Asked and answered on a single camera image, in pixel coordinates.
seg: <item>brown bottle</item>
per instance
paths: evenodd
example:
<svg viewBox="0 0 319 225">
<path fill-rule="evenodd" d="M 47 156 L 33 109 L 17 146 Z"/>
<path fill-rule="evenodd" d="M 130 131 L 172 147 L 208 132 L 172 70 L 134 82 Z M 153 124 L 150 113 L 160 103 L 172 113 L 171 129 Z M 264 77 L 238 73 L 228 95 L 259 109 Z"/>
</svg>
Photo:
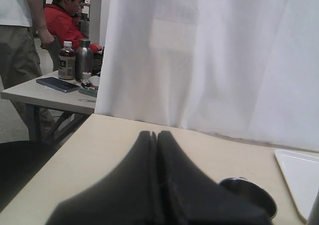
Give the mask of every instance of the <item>brown bottle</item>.
<svg viewBox="0 0 319 225">
<path fill-rule="evenodd" d="M 72 49 L 72 42 L 64 41 L 64 47 L 59 53 L 58 75 L 63 80 L 75 78 L 75 51 Z"/>
</svg>

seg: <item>white fabric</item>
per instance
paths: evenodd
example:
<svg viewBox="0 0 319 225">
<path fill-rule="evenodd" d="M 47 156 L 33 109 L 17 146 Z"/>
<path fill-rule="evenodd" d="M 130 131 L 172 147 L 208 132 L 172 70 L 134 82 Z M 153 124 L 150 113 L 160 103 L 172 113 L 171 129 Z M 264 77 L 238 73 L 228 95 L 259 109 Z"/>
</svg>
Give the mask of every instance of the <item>white fabric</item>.
<svg viewBox="0 0 319 225">
<path fill-rule="evenodd" d="M 26 0 L 0 0 L 0 25 L 32 26 Z"/>
<path fill-rule="evenodd" d="M 111 0 L 96 113 L 319 151 L 319 0 Z"/>
</svg>

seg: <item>man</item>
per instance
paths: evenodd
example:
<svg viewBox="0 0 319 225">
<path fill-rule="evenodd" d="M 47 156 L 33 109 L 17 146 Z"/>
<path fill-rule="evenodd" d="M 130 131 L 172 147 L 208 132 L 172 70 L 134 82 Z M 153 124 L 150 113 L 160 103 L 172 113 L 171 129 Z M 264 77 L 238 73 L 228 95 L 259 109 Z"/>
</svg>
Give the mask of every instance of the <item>man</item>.
<svg viewBox="0 0 319 225">
<path fill-rule="evenodd" d="M 79 40 L 84 38 L 75 20 L 73 20 L 73 17 L 77 17 L 77 13 L 81 9 L 81 3 L 84 1 L 53 0 L 52 4 L 46 5 L 44 16 L 49 32 L 59 38 L 61 46 L 63 46 L 64 41 L 71 41 L 72 48 L 76 50 L 79 47 Z M 91 44 L 90 47 L 93 53 L 102 49 L 96 43 Z"/>
<path fill-rule="evenodd" d="M 0 0 L 0 76 L 5 89 L 42 75 L 31 32 L 30 11 L 43 45 L 54 41 L 46 26 L 43 0 Z M 25 104 L 12 104 L 26 124 Z M 45 137 L 54 119 L 44 108 L 40 109 L 40 122 Z"/>
</svg>

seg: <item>table surface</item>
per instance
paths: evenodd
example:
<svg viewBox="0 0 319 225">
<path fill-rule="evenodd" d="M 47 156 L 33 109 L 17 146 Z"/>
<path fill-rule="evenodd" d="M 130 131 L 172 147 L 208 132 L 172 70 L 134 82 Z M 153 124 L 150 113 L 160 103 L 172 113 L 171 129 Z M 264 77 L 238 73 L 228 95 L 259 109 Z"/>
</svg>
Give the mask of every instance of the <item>table surface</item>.
<svg viewBox="0 0 319 225">
<path fill-rule="evenodd" d="M 170 130 L 190 159 L 216 182 L 227 177 L 245 177 L 266 189 L 278 206 L 274 224 L 304 224 L 276 162 L 276 148 L 97 114 L 87 119 L 3 210 L 0 224 L 45 224 L 60 202 L 112 171 L 142 130 Z"/>
<path fill-rule="evenodd" d="M 57 71 L 43 77 L 57 77 Z M 3 90 L 1 98 L 16 102 L 47 107 L 54 110 L 70 111 L 82 114 L 92 114 L 95 109 L 96 98 L 80 94 L 78 91 L 63 93 L 45 86 L 33 79 L 15 87 Z"/>
</svg>

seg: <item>black phone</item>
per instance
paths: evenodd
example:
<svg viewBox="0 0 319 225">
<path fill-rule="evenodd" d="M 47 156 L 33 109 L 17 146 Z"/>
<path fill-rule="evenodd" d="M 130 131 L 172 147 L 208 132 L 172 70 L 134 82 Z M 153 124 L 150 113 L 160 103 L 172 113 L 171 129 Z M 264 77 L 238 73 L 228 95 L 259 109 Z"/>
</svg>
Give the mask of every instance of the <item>black phone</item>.
<svg viewBox="0 0 319 225">
<path fill-rule="evenodd" d="M 75 84 L 57 79 L 55 77 L 36 79 L 36 82 L 41 85 L 56 89 L 64 93 L 72 92 L 72 91 L 76 91 L 80 89 L 80 87 Z"/>
</svg>

